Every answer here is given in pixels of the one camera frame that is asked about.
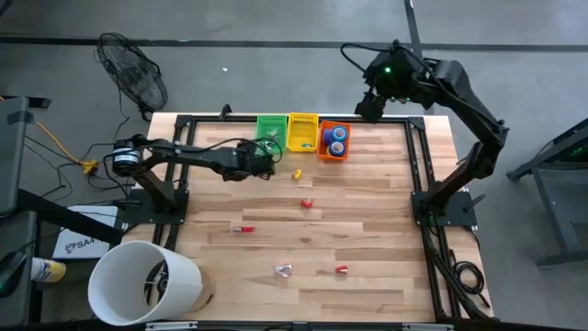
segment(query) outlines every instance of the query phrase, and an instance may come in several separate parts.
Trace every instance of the orange basket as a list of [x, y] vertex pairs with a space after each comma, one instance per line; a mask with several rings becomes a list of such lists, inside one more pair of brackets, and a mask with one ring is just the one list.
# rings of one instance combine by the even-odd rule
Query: orange basket
[[292, 152], [314, 152], [319, 142], [319, 115], [290, 113], [288, 149]]
[[[322, 142], [322, 136], [324, 135], [325, 129], [333, 129], [334, 127], [338, 127], [338, 126], [342, 126], [347, 129], [347, 138], [345, 138], [345, 141], [343, 142], [345, 144], [345, 153], [343, 154], [343, 156], [331, 156], [327, 153], [327, 148], [329, 146]], [[320, 138], [319, 138], [319, 148], [317, 150], [317, 155], [322, 160], [327, 160], [327, 161], [343, 162], [344, 160], [346, 160], [347, 155], [349, 154], [349, 137], [351, 136], [351, 125], [349, 125], [347, 123], [331, 122], [328, 120], [324, 120], [321, 122], [320, 132], [321, 132], [321, 134], [319, 134]]]

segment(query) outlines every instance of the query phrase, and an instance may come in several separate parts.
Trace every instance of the yellow basket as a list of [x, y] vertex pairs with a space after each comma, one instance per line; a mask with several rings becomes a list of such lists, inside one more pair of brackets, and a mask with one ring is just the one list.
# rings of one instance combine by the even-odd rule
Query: yellow basket
[[290, 113], [288, 149], [292, 152], [314, 152], [319, 145], [318, 142], [319, 115]]

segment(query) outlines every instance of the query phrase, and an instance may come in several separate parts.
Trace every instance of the blue tape roll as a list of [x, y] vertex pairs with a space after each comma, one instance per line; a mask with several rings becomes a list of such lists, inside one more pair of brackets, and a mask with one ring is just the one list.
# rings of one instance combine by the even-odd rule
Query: blue tape roll
[[333, 130], [331, 129], [324, 129], [322, 131], [322, 143], [325, 145], [331, 144], [331, 135], [333, 134]]
[[329, 145], [329, 154], [332, 156], [343, 156], [345, 154], [345, 144], [341, 142], [333, 142]]
[[347, 139], [347, 129], [345, 127], [334, 127], [333, 129], [333, 141], [344, 142]]

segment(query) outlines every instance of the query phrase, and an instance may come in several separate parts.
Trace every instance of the white cylinder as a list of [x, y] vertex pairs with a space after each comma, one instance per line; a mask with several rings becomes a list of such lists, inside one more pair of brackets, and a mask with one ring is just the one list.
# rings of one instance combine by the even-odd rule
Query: white cylinder
[[[161, 261], [168, 270], [162, 299], [152, 308], [144, 294], [149, 272]], [[100, 320], [125, 326], [179, 316], [202, 291], [198, 266], [187, 257], [143, 241], [118, 245], [92, 271], [88, 301]]]

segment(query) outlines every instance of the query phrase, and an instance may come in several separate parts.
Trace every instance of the plastic basket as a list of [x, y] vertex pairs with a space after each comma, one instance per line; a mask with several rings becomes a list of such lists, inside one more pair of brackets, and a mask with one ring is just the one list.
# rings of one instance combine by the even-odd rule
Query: plastic basket
[[323, 131], [325, 129], [332, 129], [334, 127], [338, 127], [338, 126], [342, 126], [345, 127], [347, 129], [347, 138], [345, 139], [345, 141], [343, 142], [345, 144], [345, 153], [343, 154], [343, 156], [331, 156], [329, 154], [327, 154], [327, 147], [329, 147], [328, 145], [324, 144], [322, 142], [322, 138], [319, 141], [319, 149], [317, 151], [317, 155], [322, 159], [322, 160], [328, 160], [328, 161], [344, 161], [347, 159], [347, 155], [349, 154], [349, 137], [351, 136], [351, 125], [347, 124], [347, 123], [338, 123], [338, 122], [332, 122], [329, 120], [324, 120], [321, 122], [321, 134], [320, 137], [322, 137], [323, 135]]
[[292, 152], [314, 152], [319, 144], [319, 115], [290, 113], [288, 149]]
[[[288, 130], [288, 116], [257, 116], [257, 130], [255, 138], [274, 138], [282, 152], [286, 152], [286, 139]], [[272, 146], [267, 149], [272, 154], [279, 154], [279, 148]]]

